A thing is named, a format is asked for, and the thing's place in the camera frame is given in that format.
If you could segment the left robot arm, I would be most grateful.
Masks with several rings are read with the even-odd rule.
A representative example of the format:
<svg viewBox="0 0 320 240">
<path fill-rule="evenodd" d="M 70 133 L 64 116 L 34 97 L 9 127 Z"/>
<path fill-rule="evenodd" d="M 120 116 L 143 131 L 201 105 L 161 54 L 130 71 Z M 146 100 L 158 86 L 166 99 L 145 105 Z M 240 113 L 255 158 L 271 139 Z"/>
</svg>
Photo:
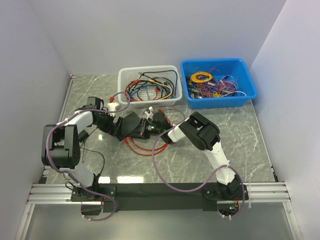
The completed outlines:
<svg viewBox="0 0 320 240">
<path fill-rule="evenodd" d="M 98 130 L 118 140 L 138 135 L 146 125 L 132 112 L 125 117 L 115 117 L 120 112 L 119 104 L 111 98 L 108 104 L 99 97 L 90 96 L 86 105 L 74 114 L 56 124 L 47 124 L 43 129 L 41 161 L 58 173 L 69 175 L 72 191 L 77 195 L 95 201 L 103 192 L 99 185 L 100 174 L 90 172 L 81 161 L 80 142 L 85 141 L 85 129 L 96 126 Z"/>
</svg>

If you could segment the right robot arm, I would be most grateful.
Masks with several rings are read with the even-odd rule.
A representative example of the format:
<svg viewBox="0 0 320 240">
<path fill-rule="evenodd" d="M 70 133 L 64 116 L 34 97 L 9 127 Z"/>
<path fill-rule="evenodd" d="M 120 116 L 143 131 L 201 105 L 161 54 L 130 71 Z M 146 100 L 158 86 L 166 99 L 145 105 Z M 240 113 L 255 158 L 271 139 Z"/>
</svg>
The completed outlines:
<svg viewBox="0 0 320 240">
<path fill-rule="evenodd" d="M 246 199 L 243 181 L 223 151 L 218 126 L 199 112 L 193 112 L 177 125 L 172 125 L 163 112 L 154 113 L 151 119 L 139 118 L 134 113 L 123 124 L 121 133 L 124 138 L 149 139 L 157 136 L 167 145 L 187 138 L 205 154 L 214 169 L 211 177 L 216 175 L 217 189 L 208 190 L 206 194 L 217 196 L 222 201 L 234 200 L 236 196 Z"/>
</svg>

